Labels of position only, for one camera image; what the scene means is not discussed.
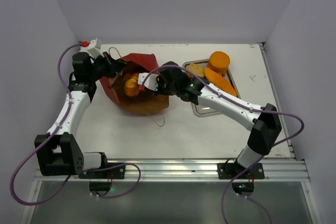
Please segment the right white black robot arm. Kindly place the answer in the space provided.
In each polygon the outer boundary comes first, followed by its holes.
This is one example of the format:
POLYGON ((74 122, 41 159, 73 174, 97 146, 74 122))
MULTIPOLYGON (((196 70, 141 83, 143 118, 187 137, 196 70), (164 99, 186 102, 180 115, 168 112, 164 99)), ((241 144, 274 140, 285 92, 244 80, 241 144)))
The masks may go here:
POLYGON ((153 92, 175 95, 184 102, 207 106, 231 118, 250 132, 246 146, 236 159, 234 172, 246 178, 253 165, 270 153, 282 126, 275 106, 248 103, 170 61, 150 72, 155 76, 153 92))

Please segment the twisted yellow fake bread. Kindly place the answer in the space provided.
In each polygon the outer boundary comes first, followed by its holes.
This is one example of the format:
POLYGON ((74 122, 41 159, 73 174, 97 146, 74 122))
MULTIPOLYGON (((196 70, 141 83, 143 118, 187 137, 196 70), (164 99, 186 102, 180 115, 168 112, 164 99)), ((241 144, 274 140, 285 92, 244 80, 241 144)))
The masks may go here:
POLYGON ((138 79, 139 73, 127 73, 123 77, 124 92, 127 96, 135 97, 140 93, 138 79))

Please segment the red paper bag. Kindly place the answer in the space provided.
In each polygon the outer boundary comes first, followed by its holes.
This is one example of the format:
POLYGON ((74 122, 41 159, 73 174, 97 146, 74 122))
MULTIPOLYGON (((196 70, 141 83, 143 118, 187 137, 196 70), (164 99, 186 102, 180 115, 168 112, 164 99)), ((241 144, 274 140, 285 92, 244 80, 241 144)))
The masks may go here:
POLYGON ((126 67, 114 78, 103 77, 100 83, 107 97, 124 111, 137 115, 152 115, 161 113, 169 107, 169 97, 154 95, 151 90, 140 90, 135 97, 129 97, 124 92, 123 77, 127 73, 144 73, 158 67, 154 54, 130 53, 119 55, 117 61, 126 63, 126 67))

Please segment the long orange fake baguette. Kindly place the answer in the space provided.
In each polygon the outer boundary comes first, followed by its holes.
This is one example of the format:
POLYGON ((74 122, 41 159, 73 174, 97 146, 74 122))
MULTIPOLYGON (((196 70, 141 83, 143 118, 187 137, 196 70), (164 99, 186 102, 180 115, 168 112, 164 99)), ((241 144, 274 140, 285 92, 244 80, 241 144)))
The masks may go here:
POLYGON ((220 74, 210 68, 204 69, 206 79, 222 91, 237 97, 237 92, 233 86, 220 74))

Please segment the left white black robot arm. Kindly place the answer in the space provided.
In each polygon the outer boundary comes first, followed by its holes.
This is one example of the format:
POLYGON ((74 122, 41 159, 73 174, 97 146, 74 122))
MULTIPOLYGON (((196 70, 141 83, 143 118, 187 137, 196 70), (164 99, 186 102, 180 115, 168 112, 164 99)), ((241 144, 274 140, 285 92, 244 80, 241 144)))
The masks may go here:
POLYGON ((91 104, 97 89, 96 82, 114 78, 126 67, 107 53, 90 56, 79 52, 72 57, 74 80, 67 85, 65 104, 53 126, 34 141, 40 172, 44 176, 80 175, 90 170, 97 178, 104 178, 109 165, 103 161, 102 152, 81 151, 76 134, 84 112, 91 104))

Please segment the round orange fake bun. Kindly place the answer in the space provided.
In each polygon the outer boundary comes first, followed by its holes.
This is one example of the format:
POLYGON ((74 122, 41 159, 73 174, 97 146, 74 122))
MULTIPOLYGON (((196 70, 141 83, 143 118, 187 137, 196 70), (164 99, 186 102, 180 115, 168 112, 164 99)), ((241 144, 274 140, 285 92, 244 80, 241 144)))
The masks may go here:
POLYGON ((229 64, 229 55, 222 51, 216 51, 211 54, 207 63, 207 67, 221 75, 225 75, 227 73, 229 64))

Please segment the seeded fake bread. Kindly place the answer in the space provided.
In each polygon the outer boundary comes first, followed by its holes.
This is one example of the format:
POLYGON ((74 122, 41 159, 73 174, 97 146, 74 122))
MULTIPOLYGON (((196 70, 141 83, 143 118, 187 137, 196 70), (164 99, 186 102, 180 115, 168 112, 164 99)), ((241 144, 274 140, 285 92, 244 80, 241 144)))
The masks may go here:
POLYGON ((204 68, 198 64, 191 63, 186 66, 186 69, 201 78, 205 77, 204 68))

